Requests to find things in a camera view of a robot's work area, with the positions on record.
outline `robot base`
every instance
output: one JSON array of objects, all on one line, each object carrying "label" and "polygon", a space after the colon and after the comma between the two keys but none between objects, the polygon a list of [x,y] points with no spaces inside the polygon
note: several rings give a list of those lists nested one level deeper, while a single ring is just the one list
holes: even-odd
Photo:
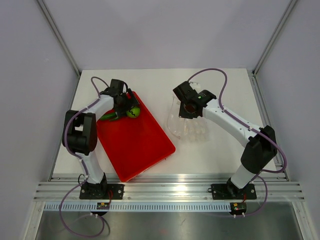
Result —
[{"label": "robot base", "polygon": [[93,184],[85,182],[81,186],[80,199],[86,200],[122,200],[124,196],[124,184],[107,183],[106,175],[100,183]]},{"label": "robot base", "polygon": [[227,183],[215,183],[211,184],[211,188],[208,189],[209,193],[212,193],[213,200],[255,200],[257,199],[256,189],[254,184],[248,184],[238,194],[231,196],[228,191]]}]

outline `green tennis ball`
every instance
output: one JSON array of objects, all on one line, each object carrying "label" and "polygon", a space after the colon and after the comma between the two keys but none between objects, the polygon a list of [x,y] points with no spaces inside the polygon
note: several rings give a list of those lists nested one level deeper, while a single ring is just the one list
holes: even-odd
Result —
[{"label": "green tennis ball", "polygon": [[126,111],[125,113],[129,118],[135,119],[140,115],[140,108],[137,106],[134,106],[129,111]]}]

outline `purple cable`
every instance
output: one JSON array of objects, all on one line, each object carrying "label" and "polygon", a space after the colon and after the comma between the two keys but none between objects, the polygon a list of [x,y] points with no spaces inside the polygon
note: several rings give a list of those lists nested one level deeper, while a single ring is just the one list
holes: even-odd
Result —
[{"label": "purple cable", "polygon": [[70,127],[71,123],[73,122],[73,120],[76,119],[76,117],[78,117],[78,116],[79,116],[80,114],[82,114],[84,111],[86,111],[87,109],[91,108],[92,106],[94,106],[96,103],[98,103],[98,102],[100,101],[100,97],[101,97],[101,96],[100,96],[100,92],[99,92],[96,84],[94,83],[94,79],[99,79],[99,80],[102,81],[107,87],[109,87],[109,85],[108,85],[104,80],[102,80],[101,78],[99,78],[99,77],[97,77],[97,76],[93,76],[93,77],[91,78],[91,83],[92,83],[94,89],[96,90],[96,93],[97,93],[97,95],[98,95],[98,99],[96,99],[96,100],[95,100],[93,103],[91,103],[88,107],[86,107],[86,108],[78,111],[74,116],[71,117],[71,119],[68,121],[68,123],[67,123],[66,126],[65,126],[64,136],[63,136],[63,138],[64,138],[64,145],[65,145],[66,150],[67,150],[71,155],[73,155],[73,156],[77,157],[79,160],[81,160],[81,163],[82,163],[82,166],[83,166],[83,169],[84,169],[84,172],[85,172],[85,179],[84,179],[83,182],[81,182],[80,184],[78,184],[78,185],[76,185],[75,187],[73,187],[72,189],[70,189],[70,191],[68,191],[68,192],[66,193],[66,195],[62,198],[62,201],[61,201],[61,203],[60,203],[60,205],[59,205],[59,216],[60,216],[60,220],[61,220],[61,222],[62,222],[62,225],[65,227],[65,229],[67,229],[70,233],[72,233],[72,234],[74,234],[74,235],[76,235],[76,236],[78,236],[78,237],[88,238],[88,239],[93,239],[93,238],[98,237],[99,235],[101,235],[101,233],[102,233],[102,232],[104,231],[104,229],[105,229],[105,221],[104,221],[104,218],[101,217],[101,216],[99,216],[99,215],[96,215],[96,216],[99,217],[99,219],[102,221],[102,229],[101,229],[101,231],[98,232],[97,234],[95,234],[95,235],[83,235],[83,234],[79,234],[79,233],[71,230],[71,229],[68,227],[68,225],[66,224],[66,222],[64,221],[64,219],[63,219],[63,217],[62,217],[62,206],[63,206],[63,203],[64,203],[64,201],[66,200],[67,196],[68,196],[73,190],[75,190],[76,188],[78,188],[78,187],[80,187],[82,184],[84,184],[84,183],[87,181],[87,179],[88,179],[88,175],[89,175],[88,168],[87,168],[86,164],[84,163],[83,158],[82,158],[80,155],[78,155],[78,154],[74,153],[73,151],[71,151],[71,149],[70,149],[69,146],[68,146],[68,138],[67,138],[67,137],[68,137],[69,127]]},{"label": "purple cable", "polygon": [[266,169],[263,169],[262,171],[263,172],[266,172],[266,173],[273,173],[273,174],[278,174],[278,173],[282,173],[286,168],[287,168],[287,164],[288,164],[288,161],[287,161],[287,157],[284,153],[284,151],[274,142],[272,141],[268,136],[266,136],[265,134],[261,133],[260,131],[254,129],[254,128],[250,128],[250,126],[248,124],[246,124],[245,122],[241,121],[239,118],[237,118],[236,116],[234,116],[232,113],[230,113],[227,109],[224,108],[223,104],[222,104],[222,95],[225,91],[225,88],[227,86],[227,81],[228,81],[228,76],[227,74],[219,69],[219,68],[206,68],[206,69],[203,69],[201,71],[198,71],[196,72],[195,74],[193,74],[191,77],[189,77],[189,79],[187,80],[188,82],[195,76],[197,76],[198,74],[200,73],[203,73],[203,72],[206,72],[206,71],[218,71],[220,73],[222,73],[224,75],[224,84],[223,84],[223,87],[221,89],[221,92],[219,94],[219,99],[218,99],[218,102],[219,102],[219,106],[220,108],[228,115],[230,116],[231,118],[233,118],[234,120],[236,120],[238,123],[240,123],[241,125],[243,125],[244,127],[246,127],[247,129],[255,132],[256,134],[260,135],[261,137],[263,137],[264,139],[266,139],[268,142],[270,142],[281,154],[282,156],[282,159],[283,159],[283,166],[280,170],[276,170],[276,171],[272,171],[272,170],[266,170]]},{"label": "purple cable", "polygon": [[256,214],[258,214],[259,212],[261,212],[261,210],[265,207],[266,202],[267,202],[267,199],[268,199],[268,186],[267,186],[267,183],[266,183],[266,181],[265,181],[262,177],[260,177],[260,176],[257,176],[257,177],[262,180],[262,182],[263,182],[263,184],[264,184],[264,187],[265,187],[265,197],[264,197],[264,201],[263,201],[261,207],[259,207],[257,210],[255,210],[255,211],[253,211],[253,212],[250,212],[250,213],[246,214],[246,216],[253,216],[253,215],[256,215]]},{"label": "purple cable", "polygon": [[[84,218],[87,218],[87,217],[88,217],[88,214],[82,215],[82,216],[78,217],[77,219],[75,219],[73,222],[69,223],[68,225],[71,226],[71,225],[75,224],[76,222],[78,222],[79,220],[84,219]],[[63,228],[61,228],[61,229],[59,229],[59,230],[54,229],[54,228],[52,227],[52,224],[50,223],[50,222],[51,222],[50,218],[48,219],[48,222],[49,222],[49,223],[48,223],[48,227],[49,227],[49,229],[51,230],[51,232],[52,232],[53,234],[59,234],[59,233],[61,233],[62,231],[66,230],[65,227],[63,227]]]}]

